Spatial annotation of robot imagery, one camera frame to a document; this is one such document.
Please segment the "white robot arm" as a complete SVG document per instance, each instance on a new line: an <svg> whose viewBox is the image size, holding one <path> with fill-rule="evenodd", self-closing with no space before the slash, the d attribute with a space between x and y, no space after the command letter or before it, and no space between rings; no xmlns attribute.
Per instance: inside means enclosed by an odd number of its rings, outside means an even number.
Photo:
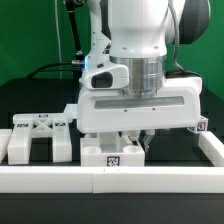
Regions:
<svg viewBox="0 0 224 224"><path fill-rule="evenodd" d="M107 0L95 19L106 25L109 59L97 55L82 74L78 130L99 149L118 149L142 131L193 127L201 118L202 79L167 78L167 45L190 44L206 30L208 0Z"/></svg>

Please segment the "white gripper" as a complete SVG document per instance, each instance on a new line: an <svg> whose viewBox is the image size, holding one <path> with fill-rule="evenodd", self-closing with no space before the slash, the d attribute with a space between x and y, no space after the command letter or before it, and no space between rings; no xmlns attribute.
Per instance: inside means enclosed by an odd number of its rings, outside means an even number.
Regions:
<svg viewBox="0 0 224 224"><path fill-rule="evenodd" d="M89 91L82 88L77 106L77 128L82 133L123 132L125 146L139 146L140 133L144 150L149 150L155 131L193 127L201 116L200 77L167 79L154 97L128 99L121 90Z"/></svg>

